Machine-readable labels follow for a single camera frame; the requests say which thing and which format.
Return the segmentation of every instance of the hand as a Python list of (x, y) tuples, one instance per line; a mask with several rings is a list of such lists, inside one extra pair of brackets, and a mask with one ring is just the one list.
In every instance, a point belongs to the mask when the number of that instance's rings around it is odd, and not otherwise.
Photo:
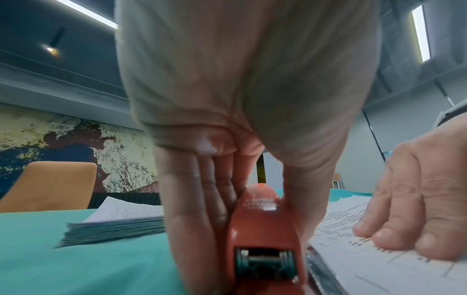
[(189, 292), (229, 289), (229, 217), (266, 145), (303, 244), (379, 60), (374, 1), (118, 1), (119, 65), (152, 137)]
[(467, 250), (467, 114), (393, 150), (354, 233), (431, 259)]

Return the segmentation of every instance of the wall mural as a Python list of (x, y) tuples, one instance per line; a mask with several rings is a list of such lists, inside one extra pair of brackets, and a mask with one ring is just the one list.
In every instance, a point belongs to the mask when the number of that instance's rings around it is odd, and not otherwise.
[(142, 131), (0, 104), (0, 197), (33, 161), (94, 162), (95, 192), (158, 191)]

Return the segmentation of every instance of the teal tablecloth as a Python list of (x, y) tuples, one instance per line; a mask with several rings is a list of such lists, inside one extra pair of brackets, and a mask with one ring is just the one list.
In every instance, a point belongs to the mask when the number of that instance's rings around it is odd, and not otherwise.
[[(330, 201), (354, 194), (371, 196), (331, 190)], [(54, 249), (67, 222), (83, 221), (92, 212), (0, 214), (0, 294), (185, 293), (165, 234)]]

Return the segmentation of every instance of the paper stack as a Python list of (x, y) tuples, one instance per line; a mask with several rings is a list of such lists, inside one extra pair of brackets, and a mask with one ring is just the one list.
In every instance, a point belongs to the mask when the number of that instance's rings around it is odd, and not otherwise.
[(134, 204), (107, 197), (90, 217), (67, 224), (57, 248), (109, 242), (165, 232), (162, 206)]
[(330, 203), (311, 245), (350, 295), (466, 294), (467, 260), (439, 261), (414, 250), (391, 251), (356, 237), (352, 227), (369, 197)]

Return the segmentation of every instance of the red stapler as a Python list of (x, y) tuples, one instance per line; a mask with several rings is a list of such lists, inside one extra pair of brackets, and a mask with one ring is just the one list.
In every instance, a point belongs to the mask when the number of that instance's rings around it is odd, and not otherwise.
[(238, 200), (227, 237), (227, 274), (235, 294), (303, 294), (305, 262), (292, 216), (266, 184)]

